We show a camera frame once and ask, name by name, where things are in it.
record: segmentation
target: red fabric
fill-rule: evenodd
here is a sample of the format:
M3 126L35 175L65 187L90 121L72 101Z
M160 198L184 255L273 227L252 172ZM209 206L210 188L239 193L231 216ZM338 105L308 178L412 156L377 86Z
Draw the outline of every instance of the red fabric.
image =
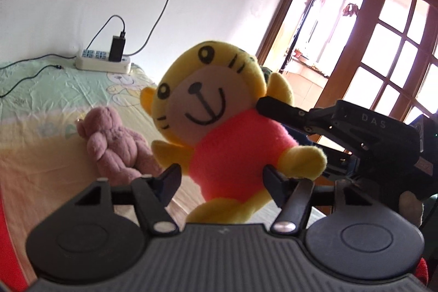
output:
M418 263L414 275L426 286L428 285L429 283L428 264L426 263L426 260L424 260L424 258L421 258L420 262Z
M244 111L209 132L195 147L189 173L205 200L245 202L264 188L263 168L297 142L278 122L255 109Z
M28 284L21 271L9 238L0 195L0 280L14 291L24 291Z

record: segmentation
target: pink teddy bear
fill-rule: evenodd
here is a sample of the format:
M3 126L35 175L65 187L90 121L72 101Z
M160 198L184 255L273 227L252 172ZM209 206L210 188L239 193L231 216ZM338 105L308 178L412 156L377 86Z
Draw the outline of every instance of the pink teddy bear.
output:
M162 173L144 137L122 124L112 107L91 109L76 123L78 134L87 139L87 151L102 177L112 186L127 185L141 175Z

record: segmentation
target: round pad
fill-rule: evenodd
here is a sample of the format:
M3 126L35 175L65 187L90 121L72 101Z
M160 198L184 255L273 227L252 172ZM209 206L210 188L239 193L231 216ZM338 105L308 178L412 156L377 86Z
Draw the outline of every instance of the round pad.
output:
M335 212L312 224L305 244L327 269L359 280L412 272L424 248L421 233L397 213L378 207Z
M42 222L29 235L26 250L39 277L79 285L126 271L144 246L143 233L132 221L114 213L75 211Z
M346 227L342 230L341 238L345 245L363 253L382 251L393 242L393 235L389 230L369 223Z

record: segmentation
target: plush toy ear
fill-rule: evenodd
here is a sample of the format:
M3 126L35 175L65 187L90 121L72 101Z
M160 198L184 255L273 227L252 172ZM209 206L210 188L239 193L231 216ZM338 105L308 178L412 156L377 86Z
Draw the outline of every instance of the plush toy ear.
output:
M266 95L293 105L293 91L286 79L279 73L273 72L269 76Z
M140 104L149 115L152 115L152 99L154 98L155 88L145 87L140 93Z

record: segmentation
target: cable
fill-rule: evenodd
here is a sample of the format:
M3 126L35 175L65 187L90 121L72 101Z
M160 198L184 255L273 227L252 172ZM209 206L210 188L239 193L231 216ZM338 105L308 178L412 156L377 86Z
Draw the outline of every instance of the cable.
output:
M24 60L19 60L19 61L10 63L10 64L8 64L8 65L6 65L4 67L0 67L0 70L4 70L5 68L8 68L10 66L16 65L16 64L21 63L21 62L43 59L44 57L47 57L47 56L56 56L56 57L61 57L63 59L67 59L67 60L71 60L71 59L76 58L76 56L66 57L66 56L61 56L61 55L58 55L58 54L47 54L47 55L43 55L43 56L40 56L40 57L34 57L32 59L24 59Z
M25 78L22 78L21 80L19 80L16 84L15 84L15 86L13 86L9 91L7 91L5 94L2 94L2 95L0 95L0 98L5 98L9 93L11 93L14 89L15 89L15 87L17 87L21 82L23 82L23 81L25 81L25 80L31 80L31 79L33 79L33 78L35 78L36 76L38 76L45 68L48 68L48 67L54 67L54 68L57 68L58 70L61 70L63 67L61 66L61 65L47 65L47 66L44 66L43 68L41 68L39 71L38 71L38 73L35 75L35 76L32 76L32 77L25 77Z
M111 20L112 18L119 18L119 19L122 21L122 23L123 23L123 30L122 30L122 32L121 32L121 34L120 34L120 37L122 37L122 34L123 34L123 37L125 36L125 21L123 20L123 18L122 18L120 15L117 15L117 14L111 15L111 16L109 17L109 19L106 21L106 23L103 25L103 27L100 28L100 30L97 32L97 34L94 36L94 38L90 41L90 43L88 44L86 50L88 50L88 48L91 46L91 44L93 43L93 41L97 38L97 36L98 36L98 35L100 34L100 32L104 29L104 27L106 27L106 25L110 22L110 20Z
M145 48L145 46L146 46L147 43L149 42L149 39L150 39L151 36L152 36L152 33L153 33L154 30L155 30L155 27L157 26L158 22L160 21L161 17L163 16L163 13L164 13L164 11L166 10L167 3L168 3L168 2L169 2L169 0L166 0L166 2L165 2L165 4L164 4L164 7L163 7L163 10L161 10L160 15L158 16L158 18L157 18L157 20L156 20L154 26L152 27L152 29L151 29L151 31L150 31L150 33L149 33L149 35L148 35L148 37L147 37L145 43L143 44L143 46L142 46L141 48L139 48L137 51L133 52L132 54L124 54L123 56L133 56L133 55L136 55L136 54L138 54L141 50L143 50L143 49Z

